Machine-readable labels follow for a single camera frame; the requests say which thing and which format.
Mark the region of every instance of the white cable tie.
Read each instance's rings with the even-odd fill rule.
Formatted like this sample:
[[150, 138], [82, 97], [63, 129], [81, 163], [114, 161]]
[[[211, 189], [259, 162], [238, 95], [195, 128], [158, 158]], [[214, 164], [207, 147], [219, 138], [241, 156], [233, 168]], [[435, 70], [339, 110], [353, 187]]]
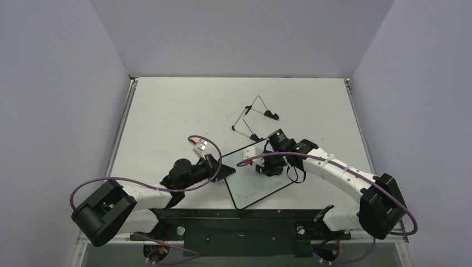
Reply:
[[328, 162], [334, 158], [335, 158], [334, 154], [328, 154], [328, 157], [324, 160], [323, 164], [321, 164], [321, 178], [322, 179], [325, 179], [324, 170], [325, 170], [326, 165], [328, 165]]
[[351, 167], [349, 165], [346, 165], [344, 170], [342, 170], [341, 177], [346, 173], [347, 170], [349, 170]]

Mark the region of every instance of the wall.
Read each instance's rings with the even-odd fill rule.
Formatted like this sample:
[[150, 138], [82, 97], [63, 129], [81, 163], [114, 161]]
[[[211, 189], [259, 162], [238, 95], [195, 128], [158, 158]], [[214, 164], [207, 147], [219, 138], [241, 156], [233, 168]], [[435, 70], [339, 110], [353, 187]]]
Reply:
[[67, 266], [130, 81], [87, 0], [2, 1], [0, 47], [0, 265]]
[[472, 2], [396, 0], [352, 77], [376, 171], [420, 230], [415, 266], [469, 266]]
[[132, 76], [350, 77], [394, 0], [91, 0]]

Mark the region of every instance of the tabletop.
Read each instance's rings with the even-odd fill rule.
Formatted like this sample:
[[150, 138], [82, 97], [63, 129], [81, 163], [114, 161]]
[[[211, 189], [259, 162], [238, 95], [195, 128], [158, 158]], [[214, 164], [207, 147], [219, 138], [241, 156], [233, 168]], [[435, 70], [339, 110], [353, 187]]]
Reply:
[[[246, 120], [259, 137], [281, 128], [289, 138], [308, 139], [347, 164], [371, 172], [343, 79], [140, 77], [130, 92], [131, 105], [110, 176], [157, 185], [176, 160], [198, 160], [187, 142], [189, 135], [211, 139], [223, 154], [253, 143], [232, 131], [231, 125], [257, 95], [280, 117], [275, 121], [250, 112]], [[254, 108], [264, 110], [261, 102]], [[240, 123], [237, 128], [250, 134]], [[205, 152], [218, 158], [212, 147]], [[234, 208], [224, 181], [185, 196], [176, 208]], [[304, 183], [291, 184], [249, 209], [322, 209], [327, 205], [358, 204], [320, 177], [308, 175]]]

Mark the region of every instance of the robotic arm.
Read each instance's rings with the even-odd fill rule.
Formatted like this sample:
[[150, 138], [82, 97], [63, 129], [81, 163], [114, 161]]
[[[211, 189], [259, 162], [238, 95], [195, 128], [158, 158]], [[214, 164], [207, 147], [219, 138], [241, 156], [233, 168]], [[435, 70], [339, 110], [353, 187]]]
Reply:
[[[269, 169], [273, 169], [274, 159], [271, 157], [284, 155], [290, 166], [325, 179], [359, 203], [359, 207], [353, 209], [327, 207], [324, 210], [325, 213], [321, 214], [318, 219], [322, 219], [331, 231], [364, 229], [377, 239], [385, 239], [405, 215], [405, 210], [401, 208], [401, 205], [405, 206], [405, 201], [392, 176], [383, 174], [378, 177], [354, 169], [336, 159], [334, 154], [325, 152], [308, 140], [304, 139], [296, 143], [294, 139], [289, 139], [281, 129], [269, 135], [268, 142], [275, 153], [256, 156], [256, 153], [260, 152], [256, 148], [249, 149], [249, 152], [246, 150], [243, 156], [246, 164], [251, 160], [256, 164], [256, 170], [264, 172], [264, 167], [267, 169], [267, 166], [270, 166]], [[371, 184], [376, 184], [387, 191], [394, 200], [389, 199]]]

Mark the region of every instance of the purple cable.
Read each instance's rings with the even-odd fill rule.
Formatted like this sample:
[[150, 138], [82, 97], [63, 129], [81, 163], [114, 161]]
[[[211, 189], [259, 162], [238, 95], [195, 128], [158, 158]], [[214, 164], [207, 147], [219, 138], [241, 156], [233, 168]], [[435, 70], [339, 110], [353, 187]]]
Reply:
[[[358, 261], [361, 261], [361, 260], [365, 259], [367, 256], [369, 256], [369, 255], [372, 253], [374, 247], [375, 247], [375, 238], [373, 239], [372, 246], [370, 247], [370, 249], [369, 249], [364, 255], [360, 256], [359, 258], [353, 259], [353, 260], [332, 261], [331, 264], [349, 264], [349, 263], [356, 263], [356, 262], [358, 262]], [[321, 257], [320, 257], [318, 254], [316, 254], [316, 251], [313, 251], [313, 253], [316, 255], [316, 257], [318, 257], [319, 259], [321, 259]], [[323, 262], [324, 262], [324, 263], [328, 263], [328, 264], [330, 263], [330, 262], [327, 261], [327, 260], [323, 260]]]
[[[188, 258], [188, 259], [178, 260], [178, 261], [174, 261], [174, 262], [172, 262], [172, 263], [155, 263], [156, 265], [175, 265], [175, 264], [181, 264], [181, 263], [185, 263], [185, 262], [187, 262], [187, 261], [189, 261], [189, 260], [193, 260], [193, 259], [196, 259], [196, 258], [200, 257], [200, 253], [198, 253], [198, 252], [196, 252], [196, 251], [193, 251], [193, 250], [184, 249], [184, 248], [181, 248], [181, 247], [175, 246], [175, 245], [170, 245], [170, 244], [168, 244], [168, 243], [164, 243], [164, 242], [162, 242], [162, 241], [155, 240], [155, 239], [152, 239], [152, 238], [150, 238], [150, 237], [147, 237], [147, 236], [145, 236], [145, 235], [141, 235], [141, 234], [138, 234], [138, 233], [133, 233], [133, 235], [138, 236], [138, 237], [140, 237], [140, 238], [142, 238], [142, 239], [145, 239], [145, 240], [147, 240], [147, 241], [152, 241], [152, 242], [158, 243], [158, 244], [160, 244], [160, 245], [167, 246], [167, 247], [169, 247], [169, 248], [177, 249], [177, 250], [180, 250], [180, 251], [183, 251], [183, 252], [192, 253], [192, 254], [195, 255], [195, 256], [190, 257], [190, 258]], [[146, 258], [147, 258], [147, 259], [150, 259], [151, 255], [154, 254], [154, 253], [156, 253], [157, 251], [158, 251], [158, 249], [149, 252], [149, 253], [147, 254]]]
[[[308, 155], [308, 154], [303, 154], [303, 153], [297, 153], [297, 152], [272, 152], [272, 153], [266, 153], [266, 154], [260, 154], [260, 155], [257, 155], [257, 156], [254, 156], [254, 157], [250, 157], [248, 159], [245, 159], [243, 161], [240, 161], [236, 164], [237, 167], [242, 167], [242, 166], [246, 166], [248, 163], [247, 162], [251, 162], [252, 160], [255, 160], [255, 159], [258, 159], [258, 158], [261, 158], [261, 157], [270, 157], [270, 156], [298, 156], [298, 157], [309, 157], [310, 159], [315, 159], [315, 160], [321, 160], [321, 161], [326, 161], [326, 159], [322, 158], [322, 157], [318, 157], [318, 156], [312, 156], [312, 155]], [[329, 160], [328, 161], [329, 164], [331, 165], [335, 165], [336, 167], [340, 168], [340, 169], [346, 169], [345, 166], [342, 166], [341, 164], [337, 163], [337, 162], [334, 162], [334, 161], [331, 161]], [[390, 195], [390, 193], [388, 193], [385, 189], [381, 188], [379, 185], [377, 185], [376, 183], [372, 182], [371, 180], [367, 179], [366, 177], [364, 177], [363, 175], [351, 170], [351, 169], [346, 169], [346, 172], [349, 172], [350, 174], [354, 175], [355, 177], [359, 177], [361, 179], [363, 179], [364, 181], [368, 182], [370, 185], [372, 185], [373, 187], [375, 187], [378, 191], [380, 191], [382, 194], [384, 194], [385, 196], [387, 196], [391, 201], [393, 201], [393, 203], [395, 203], [395, 205], [397, 205], [398, 207], [400, 207], [407, 215], [408, 217], [410, 217], [411, 219], [411, 222], [413, 223], [413, 230], [411, 230], [410, 232], [406, 232], [406, 233], [403, 233], [403, 232], [400, 232], [400, 233], [397, 233], [397, 232], [390, 232], [391, 235], [400, 235], [400, 236], [409, 236], [409, 235], [413, 235], [413, 234], [416, 234], [416, 232], [418, 232], [418, 223], [416, 222], [416, 219], [415, 217], [413, 216], [413, 214], [402, 204], [400, 203], [396, 198], [394, 198], [392, 195]]]
[[134, 179], [130, 179], [130, 178], [123, 178], [123, 177], [102, 177], [102, 178], [95, 178], [95, 179], [92, 179], [92, 180], [89, 180], [89, 181], [86, 181], [86, 182], [83, 182], [81, 184], [78, 185], [78, 187], [74, 188], [74, 190], [72, 191], [71, 193], [71, 196], [69, 197], [69, 204], [71, 205], [71, 208], [73, 210], [75, 210], [75, 205], [73, 203], [73, 197], [75, 196], [75, 194], [77, 193], [77, 191], [84, 187], [85, 185], [88, 185], [88, 184], [91, 184], [93, 182], [98, 182], [98, 181], [107, 181], [107, 180], [117, 180], [117, 181], [126, 181], [126, 182], [133, 182], [135, 184], [138, 184], [140, 186], [144, 186], [144, 187], [147, 187], [147, 188], [150, 188], [150, 189], [157, 189], [159, 191], [163, 191], [163, 192], [188, 192], [188, 191], [193, 191], [193, 190], [197, 190], [199, 188], [202, 188], [203, 186], [209, 184], [210, 182], [212, 182], [216, 176], [218, 175], [220, 169], [221, 169], [221, 166], [222, 166], [222, 160], [223, 160], [223, 156], [222, 156], [222, 153], [221, 153], [221, 150], [220, 148], [210, 139], [206, 138], [206, 137], [203, 137], [203, 136], [199, 136], [199, 135], [191, 135], [188, 137], [188, 140], [190, 141], [190, 139], [192, 138], [199, 138], [199, 139], [203, 139], [207, 142], [209, 142], [210, 144], [212, 144], [218, 151], [218, 155], [219, 155], [219, 158], [218, 158], [218, 168], [217, 170], [215, 171], [215, 174], [206, 182], [204, 182], [203, 184], [199, 185], [199, 186], [196, 186], [196, 187], [192, 187], [192, 188], [187, 188], [187, 189], [167, 189], [167, 188], [160, 188], [160, 187], [156, 187], [156, 186], [152, 186], [152, 185], [148, 185], [148, 184], [145, 184], [143, 182], [140, 182], [140, 181], [137, 181], [137, 180], [134, 180]]

